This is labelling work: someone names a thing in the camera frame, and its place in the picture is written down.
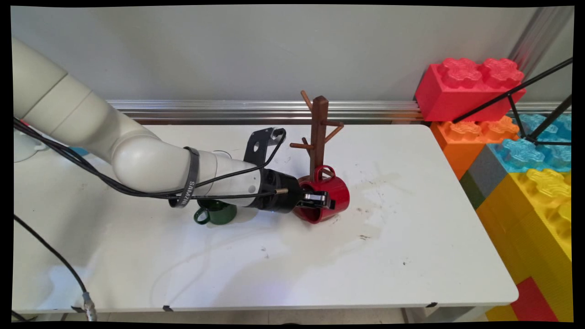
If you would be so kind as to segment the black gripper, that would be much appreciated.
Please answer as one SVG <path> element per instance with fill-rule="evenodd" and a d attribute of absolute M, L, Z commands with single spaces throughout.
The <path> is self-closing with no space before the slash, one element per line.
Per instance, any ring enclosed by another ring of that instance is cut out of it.
<path fill-rule="evenodd" d="M 261 196 L 260 209 L 287 214 L 295 208 L 335 209 L 335 201 L 330 200 L 327 191 L 305 190 L 303 192 L 297 178 L 279 171 L 265 169 L 261 176 L 260 192 L 286 189 L 282 194 Z"/>

